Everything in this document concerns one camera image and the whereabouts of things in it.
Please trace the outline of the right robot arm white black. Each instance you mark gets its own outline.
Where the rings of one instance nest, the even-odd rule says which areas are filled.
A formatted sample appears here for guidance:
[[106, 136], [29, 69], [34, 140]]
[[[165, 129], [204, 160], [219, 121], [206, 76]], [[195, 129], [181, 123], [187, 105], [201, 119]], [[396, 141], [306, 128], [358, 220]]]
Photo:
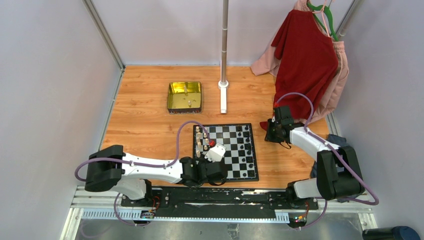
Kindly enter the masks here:
[[267, 121], [265, 141], [287, 143], [301, 148], [316, 162], [316, 177], [290, 182], [286, 204], [298, 209], [308, 198], [334, 200], [360, 195], [365, 191], [356, 151], [315, 135], [292, 118], [288, 106], [275, 107], [274, 118]]

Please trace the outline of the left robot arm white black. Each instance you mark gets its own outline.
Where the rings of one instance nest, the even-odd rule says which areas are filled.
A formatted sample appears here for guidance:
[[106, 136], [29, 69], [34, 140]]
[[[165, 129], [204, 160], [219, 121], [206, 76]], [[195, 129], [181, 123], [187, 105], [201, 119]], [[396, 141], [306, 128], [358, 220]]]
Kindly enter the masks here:
[[153, 201], [151, 180], [186, 187], [223, 185], [228, 177], [225, 153], [226, 148], [217, 143], [195, 158], [160, 160], [125, 153], [122, 145], [112, 145], [89, 156], [84, 189], [115, 191], [146, 207]]

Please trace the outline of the black white chessboard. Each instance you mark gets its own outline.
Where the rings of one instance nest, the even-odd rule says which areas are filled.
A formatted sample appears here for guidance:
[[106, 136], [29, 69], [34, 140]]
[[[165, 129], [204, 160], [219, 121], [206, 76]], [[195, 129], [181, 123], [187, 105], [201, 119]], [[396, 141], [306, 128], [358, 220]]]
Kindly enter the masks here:
[[221, 161], [227, 167], [228, 182], [257, 182], [259, 181], [258, 164], [251, 123], [205, 124], [212, 141], [225, 147]]

